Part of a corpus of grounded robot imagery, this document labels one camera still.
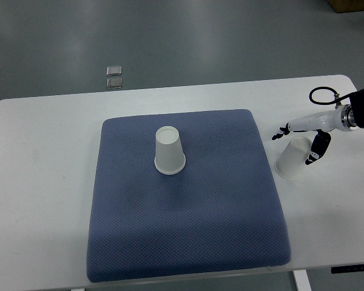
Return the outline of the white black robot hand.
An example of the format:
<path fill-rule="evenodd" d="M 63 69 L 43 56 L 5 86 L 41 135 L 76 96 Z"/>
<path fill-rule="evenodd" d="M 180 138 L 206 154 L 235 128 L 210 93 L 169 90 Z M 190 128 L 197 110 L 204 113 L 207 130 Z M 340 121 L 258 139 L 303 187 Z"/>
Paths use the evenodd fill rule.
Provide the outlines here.
<path fill-rule="evenodd" d="M 333 111 L 316 113 L 304 118 L 289 121 L 284 127 L 280 127 L 272 140 L 280 139 L 292 132 L 317 132 L 305 160 L 306 165 L 310 165 L 326 153 L 331 142 L 333 130 L 351 132 L 357 129 L 351 105 L 341 105 Z"/>

